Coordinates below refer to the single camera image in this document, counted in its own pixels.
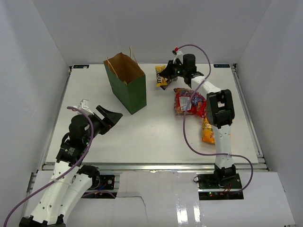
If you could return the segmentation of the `yellow m&m candy packet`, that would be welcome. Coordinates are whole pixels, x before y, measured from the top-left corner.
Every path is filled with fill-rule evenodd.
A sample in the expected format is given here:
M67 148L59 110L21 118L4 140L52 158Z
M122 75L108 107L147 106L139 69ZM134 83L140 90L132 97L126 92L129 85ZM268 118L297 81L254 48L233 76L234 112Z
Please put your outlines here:
M156 66L156 67L155 67L157 87L160 87L160 85L166 85L167 79L160 76L160 73L161 73L165 68L166 68L165 65Z

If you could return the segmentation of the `green brown paper bag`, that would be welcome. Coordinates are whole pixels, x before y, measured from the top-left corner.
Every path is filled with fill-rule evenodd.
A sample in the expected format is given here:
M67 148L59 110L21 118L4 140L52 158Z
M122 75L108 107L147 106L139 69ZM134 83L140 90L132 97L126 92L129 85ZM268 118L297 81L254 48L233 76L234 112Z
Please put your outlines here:
M104 66L113 94L130 114L147 105L146 75L132 49L128 55L120 52L107 58Z

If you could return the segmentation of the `large red snack bag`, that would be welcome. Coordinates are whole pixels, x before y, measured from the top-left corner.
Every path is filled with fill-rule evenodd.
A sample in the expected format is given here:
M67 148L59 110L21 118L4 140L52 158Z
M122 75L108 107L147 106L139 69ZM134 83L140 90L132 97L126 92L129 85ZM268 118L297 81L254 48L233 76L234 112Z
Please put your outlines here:
M205 108L206 108L206 99L198 92L193 94L193 90L188 88L175 88L175 102L174 109L176 115L197 115L204 118Z

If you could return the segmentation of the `orange snack bag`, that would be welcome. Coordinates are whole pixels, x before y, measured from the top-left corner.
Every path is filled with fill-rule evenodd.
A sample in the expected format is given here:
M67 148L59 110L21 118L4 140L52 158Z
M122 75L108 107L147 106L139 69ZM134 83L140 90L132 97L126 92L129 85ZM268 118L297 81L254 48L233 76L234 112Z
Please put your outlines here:
M202 141L209 144L215 144L214 132L206 116L202 123Z

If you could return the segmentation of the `dark brown chocolate bar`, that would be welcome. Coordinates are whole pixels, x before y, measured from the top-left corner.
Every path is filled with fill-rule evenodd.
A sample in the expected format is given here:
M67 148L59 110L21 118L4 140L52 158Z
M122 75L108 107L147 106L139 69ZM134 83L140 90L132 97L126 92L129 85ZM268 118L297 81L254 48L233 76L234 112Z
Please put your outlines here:
M167 80L166 81L166 85L160 85L160 88L165 90L170 84L176 82L178 79L177 78L174 78L172 80Z

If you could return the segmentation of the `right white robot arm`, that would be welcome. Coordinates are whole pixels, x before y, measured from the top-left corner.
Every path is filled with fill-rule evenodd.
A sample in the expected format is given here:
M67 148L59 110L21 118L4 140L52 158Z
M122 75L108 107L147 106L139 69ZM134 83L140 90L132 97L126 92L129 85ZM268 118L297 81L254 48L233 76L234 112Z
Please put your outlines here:
M209 80L211 71L205 76L197 70L196 57L173 51L174 59L168 61L161 77L174 79L182 77L194 92L206 99L206 117L212 126L216 158L214 162L214 184L218 188L226 188L231 178L236 176L236 168L231 151L231 125L235 117L232 93L213 85Z

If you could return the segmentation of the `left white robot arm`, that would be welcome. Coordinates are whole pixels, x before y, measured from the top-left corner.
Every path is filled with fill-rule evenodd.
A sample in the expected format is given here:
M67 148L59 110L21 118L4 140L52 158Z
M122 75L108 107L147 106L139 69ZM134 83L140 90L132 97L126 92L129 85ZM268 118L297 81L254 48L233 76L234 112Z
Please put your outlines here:
M72 117L69 131L62 138L52 177L42 188L43 196L30 215L21 219L21 227L64 227L84 193L99 186L99 169L82 162L93 139L106 134L123 115L101 106L96 110L103 118L88 108L69 109L78 114Z

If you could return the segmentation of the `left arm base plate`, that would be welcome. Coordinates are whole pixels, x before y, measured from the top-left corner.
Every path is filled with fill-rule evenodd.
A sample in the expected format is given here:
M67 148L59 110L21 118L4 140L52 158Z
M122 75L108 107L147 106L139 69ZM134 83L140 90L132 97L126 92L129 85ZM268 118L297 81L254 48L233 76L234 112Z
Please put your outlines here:
M113 190L115 187L114 175L97 175L92 177L92 186L89 190Z

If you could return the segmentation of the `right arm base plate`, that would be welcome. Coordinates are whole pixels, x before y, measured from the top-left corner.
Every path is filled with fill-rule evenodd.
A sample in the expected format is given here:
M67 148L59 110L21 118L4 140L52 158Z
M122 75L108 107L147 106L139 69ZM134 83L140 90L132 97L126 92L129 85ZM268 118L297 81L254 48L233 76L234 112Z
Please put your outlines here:
M193 178L198 186L200 201L243 200L241 179L239 174L234 178L217 182L213 174L200 174Z

